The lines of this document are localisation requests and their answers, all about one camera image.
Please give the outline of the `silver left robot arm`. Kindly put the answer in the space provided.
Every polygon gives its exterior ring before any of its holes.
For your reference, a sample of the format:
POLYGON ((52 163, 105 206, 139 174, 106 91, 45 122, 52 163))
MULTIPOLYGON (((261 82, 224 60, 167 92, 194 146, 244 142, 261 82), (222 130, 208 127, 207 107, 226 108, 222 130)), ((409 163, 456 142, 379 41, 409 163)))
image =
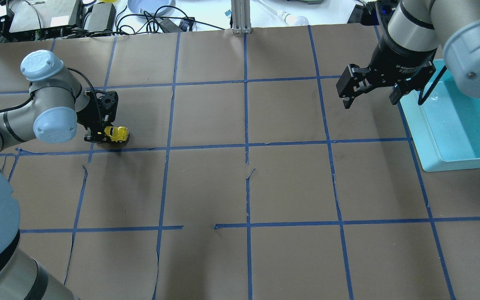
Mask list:
MULTIPOLYGON (((128 129, 113 125, 118 110, 115 91, 85 90, 74 77, 76 70, 48 50, 29 53, 20 69, 29 80, 29 97, 23 104, 0 110, 0 152, 34 139, 46 144, 68 142, 78 125, 86 129, 86 142, 128 142, 128 129)), ((0 300, 78 299, 19 248, 20 209, 12 193, 0 173, 0 300)))

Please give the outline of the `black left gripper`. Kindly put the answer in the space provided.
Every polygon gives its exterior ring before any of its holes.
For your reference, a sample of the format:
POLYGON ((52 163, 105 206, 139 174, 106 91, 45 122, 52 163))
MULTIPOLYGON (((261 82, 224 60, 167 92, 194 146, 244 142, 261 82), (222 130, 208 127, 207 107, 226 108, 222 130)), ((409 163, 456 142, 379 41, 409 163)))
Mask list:
MULTIPOLYGON (((116 91, 88 90, 84 93, 83 99, 86 103, 84 108, 77 111, 78 124, 90 130, 128 130, 127 127, 113 124, 119 101, 116 91)), ((84 142, 111 144, 106 142, 104 133, 86 134, 84 142)))

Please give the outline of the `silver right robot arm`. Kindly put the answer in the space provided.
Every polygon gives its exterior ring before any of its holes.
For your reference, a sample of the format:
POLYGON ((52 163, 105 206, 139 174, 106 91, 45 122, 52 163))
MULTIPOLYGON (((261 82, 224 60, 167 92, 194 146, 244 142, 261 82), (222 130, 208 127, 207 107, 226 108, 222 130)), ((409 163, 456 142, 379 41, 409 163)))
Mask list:
POLYGON ((393 87, 393 105, 419 91, 422 105, 449 71, 456 87, 480 99, 480 0, 376 0, 362 10, 363 25, 382 36, 370 63, 349 64, 336 84, 346 109, 356 97, 393 87))

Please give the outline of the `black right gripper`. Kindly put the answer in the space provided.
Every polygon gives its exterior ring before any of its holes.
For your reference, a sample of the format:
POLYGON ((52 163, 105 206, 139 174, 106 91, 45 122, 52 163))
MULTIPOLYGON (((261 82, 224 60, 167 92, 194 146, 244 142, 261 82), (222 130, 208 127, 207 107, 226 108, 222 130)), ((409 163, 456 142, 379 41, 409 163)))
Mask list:
POLYGON ((379 44, 368 66, 353 63, 345 67, 336 83, 336 91, 345 109, 354 99, 381 87, 394 87, 389 95, 392 105, 411 91, 421 90, 436 72, 433 59, 436 49, 425 52, 398 52, 388 45, 379 44))

